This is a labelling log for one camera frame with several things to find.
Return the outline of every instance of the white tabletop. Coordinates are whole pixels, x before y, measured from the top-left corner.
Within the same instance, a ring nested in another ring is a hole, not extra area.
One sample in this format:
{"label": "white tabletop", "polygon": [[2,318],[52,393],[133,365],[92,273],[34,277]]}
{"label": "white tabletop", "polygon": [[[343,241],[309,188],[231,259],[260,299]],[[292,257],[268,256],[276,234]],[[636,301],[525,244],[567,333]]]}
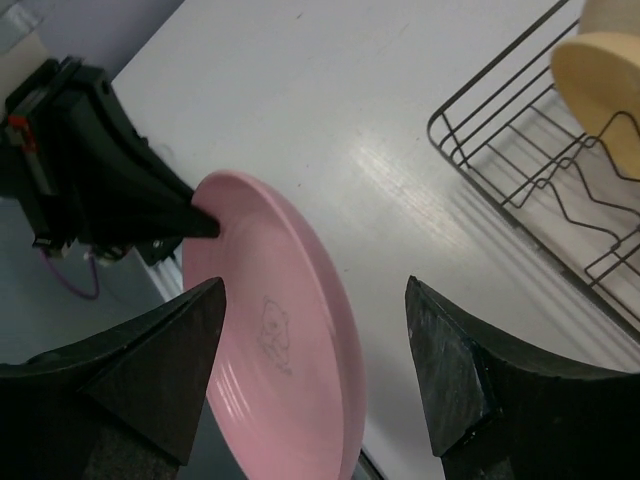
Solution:
{"label": "white tabletop", "polygon": [[390,479],[443,478],[404,312],[414,274],[529,342],[611,368],[640,353],[546,268],[425,138],[429,115],[552,0],[186,0],[114,86],[192,186],[246,171],[326,245],[368,376],[365,448]]}

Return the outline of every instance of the purple cable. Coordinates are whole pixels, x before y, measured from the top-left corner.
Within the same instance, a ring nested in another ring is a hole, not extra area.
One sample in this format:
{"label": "purple cable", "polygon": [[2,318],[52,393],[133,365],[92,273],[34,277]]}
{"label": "purple cable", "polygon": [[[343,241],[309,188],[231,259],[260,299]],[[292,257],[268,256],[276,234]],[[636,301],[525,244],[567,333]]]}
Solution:
{"label": "purple cable", "polygon": [[91,253],[89,253],[89,269],[91,270],[91,278],[93,279],[93,293],[85,292],[80,290],[78,287],[73,285],[69,280],[67,280],[55,267],[53,262],[49,257],[45,255],[45,253],[41,250],[40,255],[44,260],[44,263],[47,265],[51,273],[54,277],[71,293],[74,295],[84,298],[85,300],[97,300],[100,296],[100,282],[98,281],[98,271],[96,269],[96,259],[93,257]]}

